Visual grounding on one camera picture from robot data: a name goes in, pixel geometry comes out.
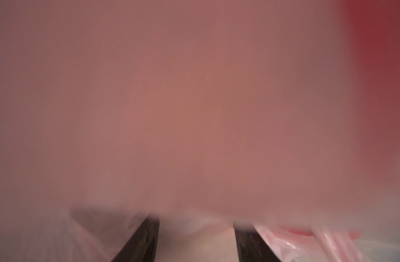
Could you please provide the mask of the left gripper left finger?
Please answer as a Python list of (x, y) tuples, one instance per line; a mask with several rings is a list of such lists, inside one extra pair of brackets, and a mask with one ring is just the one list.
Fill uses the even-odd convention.
[(147, 217), (112, 262), (154, 262), (160, 221)]

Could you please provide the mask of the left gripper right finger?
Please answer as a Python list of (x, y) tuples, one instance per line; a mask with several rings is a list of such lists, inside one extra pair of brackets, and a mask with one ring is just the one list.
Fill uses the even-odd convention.
[(281, 262), (255, 229), (234, 228), (240, 262)]

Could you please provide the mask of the pink printed plastic bag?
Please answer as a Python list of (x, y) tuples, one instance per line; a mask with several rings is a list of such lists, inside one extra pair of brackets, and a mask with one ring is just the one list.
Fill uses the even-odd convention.
[(400, 242), (400, 1), (0, 1), (0, 262)]

